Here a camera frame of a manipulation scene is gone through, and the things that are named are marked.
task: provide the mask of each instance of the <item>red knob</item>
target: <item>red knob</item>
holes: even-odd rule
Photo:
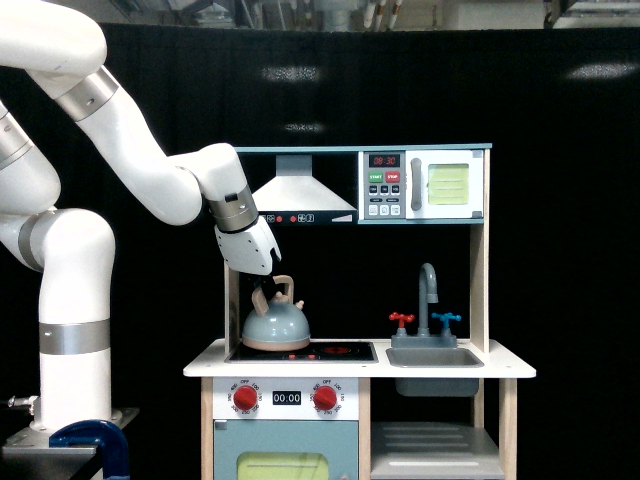
[[[319,387],[313,395],[313,403],[319,410],[331,410],[338,403],[336,391],[326,385]]]
[[[416,319],[415,315],[403,315],[401,313],[398,312],[393,312],[391,315],[389,315],[389,320],[391,320],[392,322],[394,320],[398,320],[398,328],[404,328],[404,323],[411,323]]]
[[[243,385],[233,394],[233,403],[240,410],[251,410],[258,403],[258,393],[253,387]]]

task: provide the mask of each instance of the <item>oven timer display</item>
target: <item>oven timer display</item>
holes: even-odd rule
[[[274,391],[274,405],[302,405],[302,392]]]

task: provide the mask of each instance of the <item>wooden frame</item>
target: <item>wooden frame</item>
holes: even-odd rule
[[[470,225],[470,341],[489,353],[489,193],[490,151],[484,151],[484,222]],[[239,274],[224,267],[225,352],[240,342]],[[516,480],[517,467],[517,380],[500,379],[499,455],[506,480]],[[371,379],[360,378],[359,390],[359,480],[371,479]],[[474,427],[485,425],[485,380],[471,405]],[[202,378],[202,480],[213,480],[213,379]]]

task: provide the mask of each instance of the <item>silver joint ring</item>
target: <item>silver joint ring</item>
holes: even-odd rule
[[[31,250],[31,233],[36,223],[38,223],[38,220],[47,213],[49,212],[42,212],[29,217],[27,221],[22,224],[20,233],[18,234],[18,250],[20,250],[20,255],[22,255],[25,263],[29,265],[29,268],[32,268],[36,272],[44,272],[44,265],[40,265],[33,255],[33,250]]]
[[[224,200],[209,200],[209,208],[221,232],[243,230],[258,218],[258,208],[248,185],[238,194],[227,195]]]
[[[101,67],[67,93],[56,98],[56,103],[74,122],[79,122],[97,112],[113,97],[118,87],[111,74]]]
[[[33,142],[10,113],[0,118],[0,170],[27,153]]]
[[[40,353],[80,355],[106,350],[111,346],[109,323],[109,319],[68,325],[40,323]]]

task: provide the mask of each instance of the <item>microwave handle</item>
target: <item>microwave handle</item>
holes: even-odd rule
[[[422,160],[411,160],[411,210],[422,208]]]

